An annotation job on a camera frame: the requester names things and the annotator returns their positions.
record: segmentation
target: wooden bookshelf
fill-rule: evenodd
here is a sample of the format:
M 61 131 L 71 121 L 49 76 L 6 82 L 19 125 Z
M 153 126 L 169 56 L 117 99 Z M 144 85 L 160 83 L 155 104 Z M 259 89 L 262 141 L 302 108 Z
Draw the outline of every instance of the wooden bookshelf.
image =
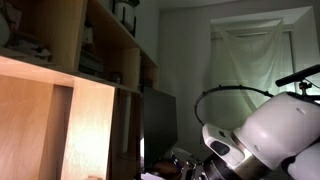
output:
M 19 31 L 52 56 L 0 47 L 0 179 L 133 177 L 140 170 L 139 85 L 147 80 L 157 89 L 159 66 L 98 0 L 8 2 L 22 11 Z M 86 18 L 103 77 L 78 70 Z M 122 84 L 108 81 L 110 72 L 120 72 Z

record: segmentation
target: shelf board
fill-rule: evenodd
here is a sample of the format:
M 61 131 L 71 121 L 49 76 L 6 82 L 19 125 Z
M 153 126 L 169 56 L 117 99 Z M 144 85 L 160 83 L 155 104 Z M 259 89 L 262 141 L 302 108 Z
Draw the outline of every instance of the shelf board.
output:
M 93 26 L 94 38 L 104 42 L 108 46 L 106 49 L 139 48 L 143 66 L 159 67 L 113 13 L 104 9 L 98 0 L 88 1 L 87 18 Z
M 0 47 L 0 55 L 8 58 L 12 58 L 15 60 L 19 60 L 22 62 L 38 65 L 38 66 L 52 66 L 55 65 L 55 63 L 48 62 L 36 57 L 32 57 L 30 55 L 26 55 L 8 48 Z
M 106 85 L 115 88 L 121 88 L 127 91 L 138 92 L 136 90 L 129 89 L 127 87 L 110 83 L 90 75 L 84 75 L 83 73 L 67 73 L 63 69 L 59 69 L 57 66 L 44 68 L 34 64 L 22 62 L 20 60 L 11 59 L 0 55 L 0 75 L 15 77 L 20 79 L 44 82 L 49 84 L 55 84 L 60 86 L 74 87 L 76 81 L 85 83 L 91 83 L 95 85 Z
M 96 77 L 96 76 L 91 76 L 89 74 L 85 74 L 85 73 L 82 73 L 82 72 L 67 72 L 67 73 L 71 74 L 73 76 L 77 76 L 79 78 L 87 79 L 87 80 L 90 80 L 90 81 L 95 81 L 95 82 L 98 82 L 98 83 L 101 83 L 101 84 L 106 84 L 106 85 L 109 85 L 109 86 L 113 86 L 115 88 L 119 88 L 119 89 L 122 89 L 122 90 L 126 90 L 126 91 L 130 91 L 130 92 L 133 92 L 133 93 L 140 94 L 140 91 L 138 91 L 138 90 L 131 89 L 131 88 L 123 86 L 121 84 L 110 82 L 110 81 L 107 81 L 105 79 L 102 79 L 102 78 L 99 78 L 99 77 Z

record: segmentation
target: black cable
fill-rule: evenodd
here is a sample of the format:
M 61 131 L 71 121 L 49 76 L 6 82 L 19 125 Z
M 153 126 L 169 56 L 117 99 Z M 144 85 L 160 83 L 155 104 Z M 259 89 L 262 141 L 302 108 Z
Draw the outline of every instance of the black cable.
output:
M 320 89 L 320 87 L 319 87 L 319 86 L 317 86 L 317 85 L 313 84 L 313 83 L 312 83 L 311 81 L 309 81 L 308 79 L 304 79 L 304 80 L 308 81 L 308 82 L 309 82 L 309 83 L 311 83 L 313 86 L 315 86 L 316 88 Z
M 197 99 L 196 103 L 194 104 L 194 113 L 195 113 L 195 116 L 197 118 L 197 120 L 199 121 L 199 123 L 204 126 L 204 123 L 201 121 L 201 119 L 199 118 L 198 116 L 198 104 L 199 102 L 204 98 L 206 97 L 208 94 L 211 94 L 211 93 L 214 93 L 214 92 L 218 92 L 218 91 L 224 91 L 224 90 L 250 90 L 250 91 L 255 91 L 255 92 L 258 92 L 260 94 L 263 94 L 264 96 L 268 96 L 268 97 L 273 97 L 272 94 L 270 94 L 268 91 L 261 91 L 259 89 L 255 89 L 255 88 L 251 88 L 251 87 L 246 87 L 246 86 L 242 86 L 242 85 L 239 85 L 239 86 L 221 86 L 219 85 L 219 87 L 216 87 L 216 88 L 212 88 L 212 89 L 209 89 L 208 91 L 204 91 Z

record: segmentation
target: computer screen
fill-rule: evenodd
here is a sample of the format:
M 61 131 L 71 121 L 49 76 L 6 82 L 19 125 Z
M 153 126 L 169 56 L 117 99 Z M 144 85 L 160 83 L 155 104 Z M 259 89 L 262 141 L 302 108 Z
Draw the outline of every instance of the computer screen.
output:
M 147 168 L 163 157 L 178 141 L 176 98 L 144 87 L 142 129 L 144 167 Z

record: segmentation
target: ceiling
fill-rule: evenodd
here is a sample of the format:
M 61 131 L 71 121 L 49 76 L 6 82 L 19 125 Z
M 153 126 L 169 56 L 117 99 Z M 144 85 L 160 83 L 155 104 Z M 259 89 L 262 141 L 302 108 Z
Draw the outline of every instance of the ceiling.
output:
M 158 0 L 160 9 L 176 9 L 209 6 L 237 0 Z

